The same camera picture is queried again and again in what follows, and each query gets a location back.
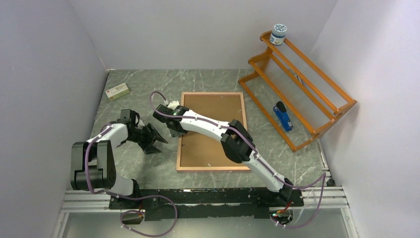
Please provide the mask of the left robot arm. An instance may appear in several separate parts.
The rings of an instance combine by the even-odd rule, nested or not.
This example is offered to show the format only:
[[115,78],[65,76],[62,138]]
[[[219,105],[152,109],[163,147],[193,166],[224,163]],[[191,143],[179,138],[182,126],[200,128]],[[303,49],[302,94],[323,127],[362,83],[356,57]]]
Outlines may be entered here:
[[154,143],[167,141],[151,123],[144,124],[136,111],[122,110],[120,117],[106,124],[99,134],[72,145],[72,189],[122,196],[127,207],[138,207],[142,195],[137,182],[120,176],[115,166],[113,151],[126,142],[136,143],[144,154],[154,154],[160,152]]

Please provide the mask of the small white red box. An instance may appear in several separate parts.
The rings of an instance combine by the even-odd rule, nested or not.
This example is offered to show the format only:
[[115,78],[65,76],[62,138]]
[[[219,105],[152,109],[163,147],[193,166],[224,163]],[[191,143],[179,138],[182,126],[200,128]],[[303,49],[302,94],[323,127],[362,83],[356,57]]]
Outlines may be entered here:
[[126,83],[119,84],[113,88],[105,90],[106,96],[111,100],[114,101],[122,96],[125,96],[130,93],[130,90]]

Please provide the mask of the orange wooden rack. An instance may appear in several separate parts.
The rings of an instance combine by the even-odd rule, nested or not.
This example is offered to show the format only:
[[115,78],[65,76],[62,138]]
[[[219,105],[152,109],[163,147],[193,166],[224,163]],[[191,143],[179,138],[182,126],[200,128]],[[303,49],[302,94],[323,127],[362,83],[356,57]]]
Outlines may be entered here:
[[[283,44],[270,42],[271,31],[261,34],[260,40],[266,49],[248,60],[253,72],[239,79],[238,83],[250,96],[267,120],[284,139],[293,152],[321,138],[357,100],[348,95],[312,60],[299,50],[289,39]],[[281,101],[288,113],[309,132],[301,144],[295,144],[286,130],[276,120],[247,85],[254,79],[262,79]]]

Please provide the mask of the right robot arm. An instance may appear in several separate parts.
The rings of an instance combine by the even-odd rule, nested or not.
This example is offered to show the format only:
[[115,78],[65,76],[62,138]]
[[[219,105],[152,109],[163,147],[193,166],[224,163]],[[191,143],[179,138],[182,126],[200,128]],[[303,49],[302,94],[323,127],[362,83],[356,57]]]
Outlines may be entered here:
[[273,194],[275,204],[283,206],[291,200],[293,184],[261,156],[252,137],[238,120],[211,119],[180,105],[171,109],[160,104],[153,110],[153,116],[173,132],[184,135],[192,131],[220,142],[229,160],[246,165],[264,182]]

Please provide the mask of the blue stapler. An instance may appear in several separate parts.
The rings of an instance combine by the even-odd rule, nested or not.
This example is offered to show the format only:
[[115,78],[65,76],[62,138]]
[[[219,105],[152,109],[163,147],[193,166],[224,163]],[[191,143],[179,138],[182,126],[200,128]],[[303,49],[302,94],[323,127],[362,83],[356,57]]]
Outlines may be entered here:
[[291,131],[293,129],[293,125],[287,113],[286,107],[284,106],[282,101],[278,101],[275,106],[273,107],[273,111],[276,114],[277,118],[279,119],[282,127],[285,131]]

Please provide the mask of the white blue jar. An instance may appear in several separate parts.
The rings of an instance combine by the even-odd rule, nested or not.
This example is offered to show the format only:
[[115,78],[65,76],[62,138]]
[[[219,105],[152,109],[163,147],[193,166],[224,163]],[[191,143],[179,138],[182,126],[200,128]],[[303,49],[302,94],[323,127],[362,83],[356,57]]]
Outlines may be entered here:
[[269,38],[269,41],[273,44],[273,45],[281,45],[283,44],[285,37],[286,37],[286,32],[287,32],[287,26],[284,24],[275,24],[273,26],[273,29],[271,31],[271,35]]

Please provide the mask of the aluminium extrusion rail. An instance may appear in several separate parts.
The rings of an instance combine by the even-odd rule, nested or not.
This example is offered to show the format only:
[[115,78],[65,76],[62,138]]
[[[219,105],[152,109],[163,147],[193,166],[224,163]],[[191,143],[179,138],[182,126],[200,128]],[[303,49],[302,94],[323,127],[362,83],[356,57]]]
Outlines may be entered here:
[[54,238],[63,237],[71,213],[117,214],[135,210],[144,213],[144,221],[186,218],[253,217],[268,218],[280,211],[279,216],[289,223],[297,222],[298,215],[310,209],[339,209],[349,237],[359,236],[347,197],[339,186],[294,189],[286,200],[281,200],[264,187],[246,188],[193,188],[193,189],[141,189],[144,200],[129,200],[119,195],[97,194],[68,190],[53,232]]

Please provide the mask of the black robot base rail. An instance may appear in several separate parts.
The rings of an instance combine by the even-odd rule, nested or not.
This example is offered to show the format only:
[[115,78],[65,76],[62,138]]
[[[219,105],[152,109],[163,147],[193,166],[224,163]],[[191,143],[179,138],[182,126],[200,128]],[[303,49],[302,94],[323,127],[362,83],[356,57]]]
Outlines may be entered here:
[[292,190],[290,200],[275,199],[265,187],[138,189],[130,199],[112,196],[110,210],[141,209],[146,221],[186,218],[248,217],[266,219],[283,207],[302,207],[302,192]]

